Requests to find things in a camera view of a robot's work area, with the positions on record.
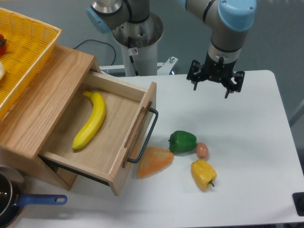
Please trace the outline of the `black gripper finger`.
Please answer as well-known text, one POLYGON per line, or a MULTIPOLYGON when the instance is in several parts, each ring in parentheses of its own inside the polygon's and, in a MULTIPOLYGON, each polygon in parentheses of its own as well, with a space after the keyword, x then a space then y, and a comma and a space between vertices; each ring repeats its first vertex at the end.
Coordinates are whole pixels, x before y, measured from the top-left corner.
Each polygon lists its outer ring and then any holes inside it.
POLYGON ((197 60, 193 60, 186 79, 191 81, 191 83, 194 85, 193 90, 196 91, 198 83, 208 79, 205 65, 202 65, 197 60))
POLYGON ((227 89, 225 98, 227 99, 229 94, 234 92, 241 92, 242 85, 245 78, 244 71, 232 72, 228 77, 221 79, 221 84, 227 89))

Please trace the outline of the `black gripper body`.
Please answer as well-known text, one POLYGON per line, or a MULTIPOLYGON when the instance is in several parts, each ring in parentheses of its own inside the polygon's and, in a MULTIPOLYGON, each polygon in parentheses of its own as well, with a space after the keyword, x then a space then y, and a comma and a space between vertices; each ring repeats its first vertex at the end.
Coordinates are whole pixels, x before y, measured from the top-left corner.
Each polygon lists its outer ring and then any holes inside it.
POLYGON ((211 58, 210 54, 206 54, 203 72, 208 80, 214 82, 230 81, 233 75, 233 69, 237 60, 226 62, 224 57, 219 57, 217 60, 211 58))

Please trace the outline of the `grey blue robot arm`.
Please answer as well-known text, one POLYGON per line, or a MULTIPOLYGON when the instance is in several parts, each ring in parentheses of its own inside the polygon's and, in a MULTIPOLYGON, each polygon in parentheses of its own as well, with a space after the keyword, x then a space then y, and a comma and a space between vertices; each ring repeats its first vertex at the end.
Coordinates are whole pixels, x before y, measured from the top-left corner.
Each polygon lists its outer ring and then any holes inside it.
MULTIPOLYGON (((181 0, 184 11, 211 30, 205 61, 193 60, 187 79, 195 86, 212 81, 227 94, 240 92, 245 73, 234 67, 252 27, 255 0, 181 0)), ((101 33, 111 33, 120 45, 127 76, 157 74, 157 45, 163 22, 147 0, 94 0, 86 13, 101 33)))

